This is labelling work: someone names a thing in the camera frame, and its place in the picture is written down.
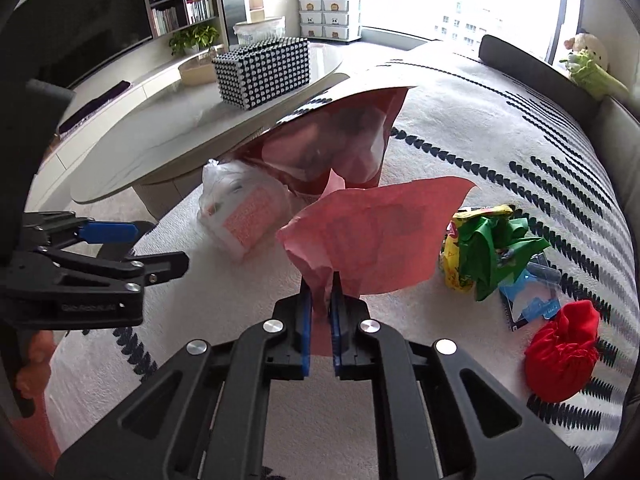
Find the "left hand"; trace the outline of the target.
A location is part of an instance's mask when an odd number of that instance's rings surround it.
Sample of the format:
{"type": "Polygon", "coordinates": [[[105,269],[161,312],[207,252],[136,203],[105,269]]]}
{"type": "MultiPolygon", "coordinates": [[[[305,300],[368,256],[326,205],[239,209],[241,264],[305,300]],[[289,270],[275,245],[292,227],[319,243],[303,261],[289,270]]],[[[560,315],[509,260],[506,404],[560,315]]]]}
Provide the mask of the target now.
{"type": "Polygon", "coordinates": [[[27,364],[16,376],[16,388],[25,399],[35,399],[44,393],[51,376],[50,361],[55,352],[54,335],[40,330],[29,341],[27,364]]]}

